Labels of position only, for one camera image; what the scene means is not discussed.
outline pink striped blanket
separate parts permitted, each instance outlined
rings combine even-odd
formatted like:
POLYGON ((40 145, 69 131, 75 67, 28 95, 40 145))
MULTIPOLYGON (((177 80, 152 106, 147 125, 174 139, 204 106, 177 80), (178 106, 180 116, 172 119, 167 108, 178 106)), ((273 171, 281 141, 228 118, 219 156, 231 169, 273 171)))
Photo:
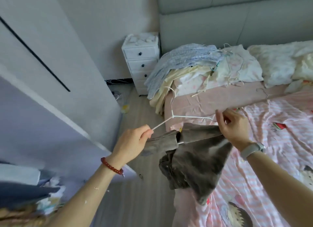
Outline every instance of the pink striped blanket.
MULTIPOLYGON (((313 90, 237 111, 249 119, 251 139, 262 142, 267 155, 313 190, 313 90)), ((235 148, 205 206, 197 204, 191 190, 176 190, 174 206, 173 227, 288 226, 235 148)))

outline white watch band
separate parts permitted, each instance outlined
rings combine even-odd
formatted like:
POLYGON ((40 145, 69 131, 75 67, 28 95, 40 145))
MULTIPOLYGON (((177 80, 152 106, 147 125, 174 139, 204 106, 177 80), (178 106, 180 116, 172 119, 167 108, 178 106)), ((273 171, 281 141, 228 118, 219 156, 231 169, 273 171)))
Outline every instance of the white watch band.
POLYGON ((243 151, 241 151, 240 156, 244 160, 247 160, 247 157, 256 152, 256 151, 262 151, 265 149, 265 146, 262 143, 252 143, 251 145, 247 146, 243 151))

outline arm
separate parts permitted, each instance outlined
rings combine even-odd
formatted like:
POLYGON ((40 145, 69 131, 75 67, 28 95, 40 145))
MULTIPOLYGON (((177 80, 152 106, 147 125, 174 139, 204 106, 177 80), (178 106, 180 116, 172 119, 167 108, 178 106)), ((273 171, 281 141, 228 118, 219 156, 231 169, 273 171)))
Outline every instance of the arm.
MULTIPOLYGON (((252 143, 246 117, 227 109, 223 113, 216 111, 216 118, 223 135, 239 151, 252 143)), ((260 151, 249 155, 247 161, 285 220, 291 226, 311 226, 313 215, 309 210, 313 208, 313 192, 260 151)))
MULTIPOLYGON (((116 169, 138 156, 153 131, 148 125, 127 130, 118 140, 113 153, 106 161, 116 169)), ((48 227, 88 227, 97 208, 115 176, 112 170, 100 165, 86 184, 66 203, 49 222, 48 227)))

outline hand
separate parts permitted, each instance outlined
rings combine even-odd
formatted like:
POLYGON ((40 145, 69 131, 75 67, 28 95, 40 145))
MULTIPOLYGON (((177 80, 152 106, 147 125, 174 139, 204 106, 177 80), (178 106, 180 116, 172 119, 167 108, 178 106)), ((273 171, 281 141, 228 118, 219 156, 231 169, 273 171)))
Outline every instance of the hand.
POLYGON ((122 168, 140 154, 152 134, 153 130, 148 125, 126 130, 118 139, 112 154, 107 157, 107 162, 116 169, 122 168))
POLYGON ((221 133, 239 151, 253 143, 249 139, 250 125, 246 117, 230 109, 226 109, 223 113, 216 110, 215 115, 221 133))

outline light wood flooring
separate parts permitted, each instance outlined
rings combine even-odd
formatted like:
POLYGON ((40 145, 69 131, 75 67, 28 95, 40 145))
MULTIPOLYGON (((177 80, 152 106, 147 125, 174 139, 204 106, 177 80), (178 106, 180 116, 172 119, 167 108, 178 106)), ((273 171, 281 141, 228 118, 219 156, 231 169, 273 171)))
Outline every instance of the light wood flooring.
MULTIPOLYGON (((155 114, 146 97, 139 97, 133 84, 114 85, 130 110, 123 115, 119 135, 129 128, 148 124, 154 127, 164 121, 155 114)), ((155 130, 154 136, 165 133, 165 125, 155 130)), ((159 159, 164 154, 137 157, 128 165, 142 178, 112 183, 98 208, 95 227, 170 227, 175 209, 175 192, 169 189, 166 177, 159 170, 159 159)))

